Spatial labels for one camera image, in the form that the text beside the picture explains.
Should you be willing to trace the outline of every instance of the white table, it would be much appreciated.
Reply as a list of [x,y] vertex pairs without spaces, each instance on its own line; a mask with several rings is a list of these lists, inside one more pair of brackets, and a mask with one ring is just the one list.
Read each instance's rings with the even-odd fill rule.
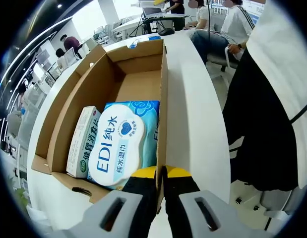
[[126,22],[125,24],[123,24],[121,26],[116,27],[113,31],[114,32],[122,32],[123,33],[123,40],[124,40],[126,38],[127,30],[131,29],[131,28],[135,28],[138,25],[140,25],[141,23],[142,23],[142,19],[141,19],[141,17],[138,17],[134,20]]
[[[160,13],[150,14],[146,18],[148,18],[148,19],[159,19],[159,21],[160,20],[162,21],[162,20],[168,20],[169,18],[183,18],[183,17],[188,17],[188,15],[160,12]],[[134,20],[131,20],[129,22],[126,22],[125,24],[116,27],[113,31],[114,32],[122,32],[123,40],[125,40],[127,30],[131,29],[131,28],[136,28],[140,24],[142,24],[141,17],[136,18]]]
[[[105,47],[130,45],[136,38]],[[201,190],[207,189],[229,203],[230,158],[221,108],[206,67],[185,32],[163,37],[169,69],[167,164],[191,172]],[[72,192],[56,178],[31,169],[35,148],[48,108],[75,70],[67,69],[48,94],[31,135],[28,187],[32,205],[47,213],[54,229],[68,229],[82,219],[92,204],[89,197]],[[164,202],[151,225],[149,237],[172,237]]]

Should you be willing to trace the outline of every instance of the cardboard box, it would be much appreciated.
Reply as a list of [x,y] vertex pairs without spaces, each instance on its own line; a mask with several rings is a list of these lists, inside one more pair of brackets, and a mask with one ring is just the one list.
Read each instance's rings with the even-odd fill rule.
[[156,186],[161,201],[163,189],[158,178],[166,160],[168,99],[163,40],[140,42],[134,49],[121,47],[108,53],[97,46],[81,64],[86,66],[91,62],[95,63],[91,68],[83,67],[85,73],[76,70],[49,109],[32,169],[52,174],[69,189],[87,194],[90,202],[97,202],[109,191],[66,174],[69,147],[82,109],[94,105],[102,113],[107,102],[159,100]]
[[66,172],[72,177],[87,177],[88,160],[95,144],[99,117],[99,111],[93,106],[83,108],[79,116],[66,166]]

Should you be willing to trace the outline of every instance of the window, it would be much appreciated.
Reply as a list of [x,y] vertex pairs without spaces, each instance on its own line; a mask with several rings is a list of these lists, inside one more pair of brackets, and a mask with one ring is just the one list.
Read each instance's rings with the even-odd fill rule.
[[72,21],[82,40],[92,37],[98,27],[107,25],[97,0],[75,13]]
[[113,2],[119,19],[142,14],[142,8],[131,6],[138,0],[113,0]]

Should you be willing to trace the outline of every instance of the hand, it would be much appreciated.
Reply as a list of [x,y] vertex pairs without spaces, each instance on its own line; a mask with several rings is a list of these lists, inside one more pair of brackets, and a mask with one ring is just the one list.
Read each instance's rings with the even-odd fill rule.
[[238,45],[235,44],[228,44],[228,50],[233,55],[238,54],[241,50],[239,49]]
[[191,25],[188,23],[183,27],[183,30],[188,30],[189,28],[191,28]]

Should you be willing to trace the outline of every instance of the blue packaging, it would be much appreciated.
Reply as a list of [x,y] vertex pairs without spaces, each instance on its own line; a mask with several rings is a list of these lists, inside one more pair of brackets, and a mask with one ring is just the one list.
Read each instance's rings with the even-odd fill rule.
[[[158,122],[159,122],[159,101],[136,101],[136,102],[119,102],[107,103],[104,111],[112,105],[124,105],[129,107],[132,112],[138,115],[145,124],[145,135],[140,146],[141,168],[154,166],[157,163],[156,150],[158,141]],[[95,182],[88,172],[87,179]],[[114,186],[108,186],[110,189],[121,189],[126,180],[119,182]]]

